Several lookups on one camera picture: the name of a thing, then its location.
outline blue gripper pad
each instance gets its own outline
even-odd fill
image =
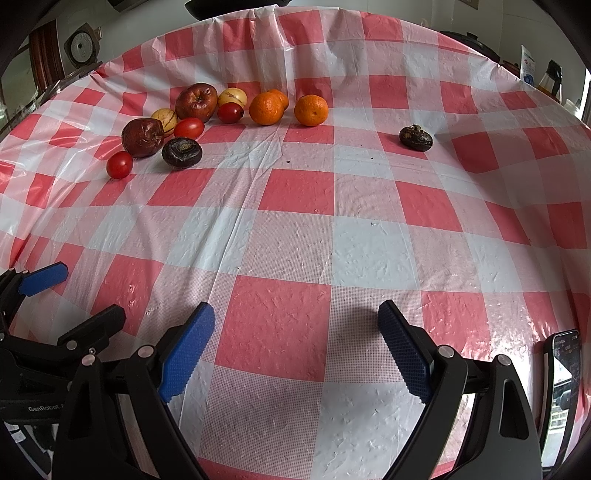
[[[43,290],[52,288],[68,278],[68,267],[62,262],[54,263],[26,275],[18,287],[21,295],[32,297]]]
[[[212,336],[216,324],[213,308],[205,303],[202,308],[193,312],[193,317],[187,323],[181,338],[162,365],[162,381],[158,393],[166,403],[184,390]]]
[[[407,331],[408,323],[397,308],[396,312],[393,311],[385,301],[379,306],[378,327],[394,357],[408,391],[419,397],[423,403],[427,403],[433,396],[429,382],[430,369]]]

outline red tomato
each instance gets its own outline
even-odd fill
[[[197,140],[203,133],[205,124],[199,118],[186,118],[174,127],[175,137],[186,137]]]
[[[124,179],[131,173],[134,159],[127,152],[121,151],[107,160],[107,173],[112,179]]]
[[[224,103],[217,109],[217,117],[225,124],[235,124],[242,115],[244,115],[244,109],[234,102]]]

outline round clock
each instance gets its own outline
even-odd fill
[[[74,67],[83,67],[96,62],[99,40],[87,23],[70,35],[64,44],[64,50]]]

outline metal screw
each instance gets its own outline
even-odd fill
[[[89,367],[91,366],[93,363],[95,363],[95,356],[94,355],[85,355],[82,357],[82,365],[84,365],[85,367]]]
[[[453,348],[449,345],[442,345],[437,349],[437,351],[439,352],[439,355],[441,355],[444,358],[453,357]]]
[[[139,347],[138,350],[138,357],[140,358],[148,358],[151,357],[154,353],[154,347],[151,345],[144,345]]]
[[[498,356],[498,359],[499,359],[499,363],[501,365],[505,365],[506,367],[508,367],[509,365],[511,365],[511,359],[508,356],[506,356],[506,355],[500,354]]]

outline plastic tablecloth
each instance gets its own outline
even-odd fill
[[[276,87],[291,107],[269,127],[214,116],[195,167],[158,153],[108,181],[124,125],[194,82]],[[315,128],[293,116],[309,93],[330,106]],[[434,138],[426,153],[398,140],[413,123]],[[466,357],[508,354],[535,416],[539,342],[578,327],[588,359],[590,150],[559,104],[414,24],[316,8],[199,22],[106,63],[2,142],[0,267],[70,269],[12,328],[51,343],[118,303],[111,359],[208,301],[215,333],[170,408],[212,479],[381,478],[422,410],[377,330],[384,300]],[[467,398],[438,471],[469,413]]]

